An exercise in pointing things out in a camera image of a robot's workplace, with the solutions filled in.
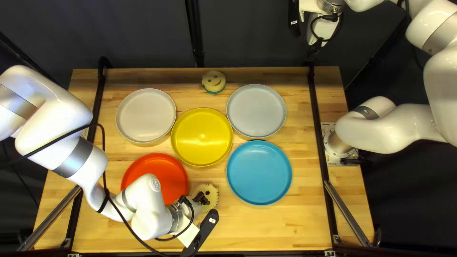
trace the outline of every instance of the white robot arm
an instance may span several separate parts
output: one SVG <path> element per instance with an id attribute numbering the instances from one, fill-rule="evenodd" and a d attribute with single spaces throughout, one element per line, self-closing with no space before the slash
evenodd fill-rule
<path id="1" fill-rule="evenodd" d="M 92 112 L 81 100 L 28 67 L 13 66 L 0 75 L 0 140 L 15 137 L 15 147 L 22 155 L 91 120 Z M 98 181 L 107 158 L 105 152 L 84 139 L 81 132 L 29 159 L 80 185 L 94 210 L 122 221 L 110 202 L 105 202 L 100 210 L 105 191 Z M 141 176 L 118 195 L 112 194 L 111 199 L 123 217 L 132 221 L 133 231 L 142 240 L 169 233 L 175 235 L 191 222 L 191 212 L 184 204 L 165 206 L 160 182 L 153 174 Z M 189 201 L 196 218 L 201 203 Z M 186 247 L 198 233 L 193 223 L 189 228 L 184 236 L 178 237 Z"/>
<path id="2" fill-rule="evenodd" d="M 346 5 L 356 12 L 367 11 L 387 0 L 299 0 L 299 11 L 302 22 L 304 20 L 304 13 L 310 12 L 307 24 L 306 38 L 309 45 L 313 45 L 317 42 L 318 37 L 329 39 L 335 33 L 340 21 L 340 13 L 346 8 Z M 389 0 L 395 4 L 399 0 Z M 422 10 L 431 0 L 413 0 L 409 3 L 409 14 L 414 18 L 417 13 Z M 405 1 L 402 2 L 401 6 L 405 9 Z M 317 19 L 314 23 L 312 20 L 317 17 L 338 14 L 337 21 L 331 21 L 328 19 Z M 322 42 L 322 47 L 326 45 L 326 41 Z"/>
<path id="3" fill-rule="evenodd" d="M 340 140 L 332 140 L 335 143 L 326 147 L 339 154 L 352 147 L 394 153 L 419 139 L 457 147 L 457 5 L 447 0 L 418 0 L 411 4 L 415 8 L 411 15 L 414 19 L 406 37 L 433 55 L 423 75 L 430 105 L 396 107 L 380 96 L 364 102 L 336 123 L 336 134 L 332 136 Z"/>

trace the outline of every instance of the smiley face sponge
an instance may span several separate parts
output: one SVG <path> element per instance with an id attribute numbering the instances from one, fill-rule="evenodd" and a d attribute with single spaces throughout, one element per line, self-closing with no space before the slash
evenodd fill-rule
<path id="1" fill-rule="evenodd" d="M 202 85 L 208 93 L 220 93 L 225 88 L 225 76 L 220 71 L 211 70 L 203 75 Z"/>

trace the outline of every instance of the gray band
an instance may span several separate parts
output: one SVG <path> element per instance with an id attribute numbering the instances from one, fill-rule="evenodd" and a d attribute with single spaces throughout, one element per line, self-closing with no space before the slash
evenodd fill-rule
<path id="1" fill-rule="evenodd" d="M 457 37 L 457 12 L 449 16 L 427 39 L 422 50 L 436 54 Z"/>
<path id="2" fill-rule="evenodd" d="M 0 105 L 24 119 L 29 119 L 38 110 L 36 106 L 2 84 L 0 84 Z"/>
<path id="3" fill-rule="evenodd" d="M 377 119 L 379 118 L 379 115 L 371 108 L 368 108 L 366 106 L 359 105 L 354 110 L 351 112 L 358 112 L 361 115 L 363 115 L 367 119 Z"/>
<path id="4" fill-rule="evenodd" d="M 87 161 L 93 148 L 93 144 L 80 137 L 76 147 L 73 149 L 68 158 L 64 160 L 59 167 L 55 168 L 53 172 L 63 176 L 64 178 L 73 176 Z"/>
<path id="5" fill-rule="evenodd" d="M 121 195 L 122 195 L 122 201 L 124 202 L 125 207 L 127 207 L 127 209 L 129 209 L 131 212 L 136 213 L 137 210 L 135 208 L 133 208 L 127 201 L 127 196 L 125 196 L 125 189 L 122 190 Z"/>

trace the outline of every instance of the wooden table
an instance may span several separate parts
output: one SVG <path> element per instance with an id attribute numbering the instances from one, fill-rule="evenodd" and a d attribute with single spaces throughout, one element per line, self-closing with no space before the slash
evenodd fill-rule
<path id="1" fill-rule="evenodd" d="M 209 107 L 224 115 L 230 95 L 246 84 L 264 84 L 275 89 L 284 99 L 287 119 L 281 130 L 266 138 L 288 156 L 293 170 L 292 185 L 279 202 L 265 207 L 249 205 L 230 190 L 225 177 L 229 155 L 210 167 L 183 164 L 189 178 L 189 189 L 200 183 L 219 188 L 217 210 L 220 222 L 200 251 L 289 251 L 323 250 L 331 247 L 331 237 L 319 168 L 313 117 L 307 84 L 308 68 L 217 68 L 227 78 L 225 90 L 217 95 L 202 88 L 201 76 L 211 68 L 189 69 L 112 69 L 101 104 L 99 123 L 106 129 L 107 186 L 119 193 L 122 176 L 137 158 L 151 152 L 176 155 L 170 145 L 170 133 L 149 147 L 129 143 L 116 129 L 117 106 L 131 92 L 141 88 L 158 88 L 168 93 L 176 104 L 177 118 L 194 108 Z M 338 67 L 315 69 L 315 83 L 322 122 L 335 122 L 347 112 Z M 93 106 L 97 86 L 96 70 L 74 70 L 69 91 Z M 232 151 L 250 140 L 234 131 Z M 100 146 L 97 133 L 95 144 Z M 373 225 L 359 167 L 329 167 L 330 179 L 349 210 L 373 238 Z M 48 173 L 35 226 L 51 212 L 74 186 L 68 180 Z M 58 246 L 65 238 L 71 207 L 36 244 L 36 249 Z M 335 207 L 339 235 L 346 242 L 356 242 L 348 224 Z M 179 252 L 178 240 L 147 241 L 164 252 Z M 92 210 L 83 200 L 73 251 L 76 252 L 146 252 L 123 223 L 115 222 Z"/>

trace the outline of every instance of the yellow sponge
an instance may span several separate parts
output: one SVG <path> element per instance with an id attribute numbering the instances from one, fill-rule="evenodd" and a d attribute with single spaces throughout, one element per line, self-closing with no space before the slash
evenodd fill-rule
<path id="1" fill-rule="evenodd" d="M 225 88 L 225 76 L 220 71 L 211 70 L 203 75 L 202 85 L 208 93 L 220 93 Z"/>
<path id="2" fill-rule="evenodd" d="M 209 210 L 216 208 L 219 202 L 219 190 L 217 188 L 212 184 L 200 184 L 192 192 L 192 198 L 194 198 L 198 192 L 203 192 L 206 199 L 209 201 L 208 205 L 202 205 L 202 213 L 207 213 Z"/>

